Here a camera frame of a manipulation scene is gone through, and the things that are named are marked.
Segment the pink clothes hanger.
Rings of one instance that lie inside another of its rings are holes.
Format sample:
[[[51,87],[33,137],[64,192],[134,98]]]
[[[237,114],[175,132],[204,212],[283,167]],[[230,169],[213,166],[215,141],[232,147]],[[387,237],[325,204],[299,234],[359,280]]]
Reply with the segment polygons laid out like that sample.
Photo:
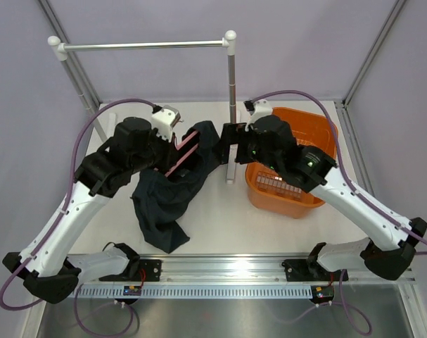
[[[186,159],[189,158],[198,148],[200,132],[194,130],[190,132],[182,141],[176,145],[177,162],[165,173],[165,177],[169,177]]]

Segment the dark navy shorts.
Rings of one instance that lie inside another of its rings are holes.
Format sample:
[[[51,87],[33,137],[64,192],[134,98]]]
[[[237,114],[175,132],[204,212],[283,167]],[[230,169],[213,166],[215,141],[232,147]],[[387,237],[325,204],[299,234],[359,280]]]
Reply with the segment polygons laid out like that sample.
[[[145,242],[172,253],[190,237],[177,220],[186,212],[209,174],[220,166],[216,146],[219,135],[214,124],[201,121],[188,133],[199,132],[199,146],[169,177],[146,169],[132,194],[134,211]]]

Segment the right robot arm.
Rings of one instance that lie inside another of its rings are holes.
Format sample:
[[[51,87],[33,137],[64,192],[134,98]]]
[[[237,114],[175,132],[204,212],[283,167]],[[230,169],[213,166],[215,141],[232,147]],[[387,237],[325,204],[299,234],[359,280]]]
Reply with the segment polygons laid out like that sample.
[[[366,268],[394,281],[411,265],[427,223],[389,211],[345,178],[336,161],[320,148],[297,143],[287,122],[267,115],[251,124],[226,123],[217,145],[223,163],[233,144],[238,147],[237,163],[264,165],[285,183],[333,206],[366,234],[355,242],[318,243],[306,260],[312,278],[321,280],[339,270]]]

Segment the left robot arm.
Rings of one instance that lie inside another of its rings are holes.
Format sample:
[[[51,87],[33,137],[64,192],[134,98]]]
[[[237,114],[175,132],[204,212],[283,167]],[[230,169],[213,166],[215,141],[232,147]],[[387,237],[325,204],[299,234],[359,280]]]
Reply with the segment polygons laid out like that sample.
[[[3,264],[23,280],[33,296],[56,304],[85,282],[116,276],[133,280],[139,255],[126,244],[81,256],[69,251],[91,219],[144,169],[167,171],[177,162],[174,126],[178,113],[163,109],[150,120],[129,117],[114,134],[86,156],[70,178],[71,192],[32,243],[10,252]]]

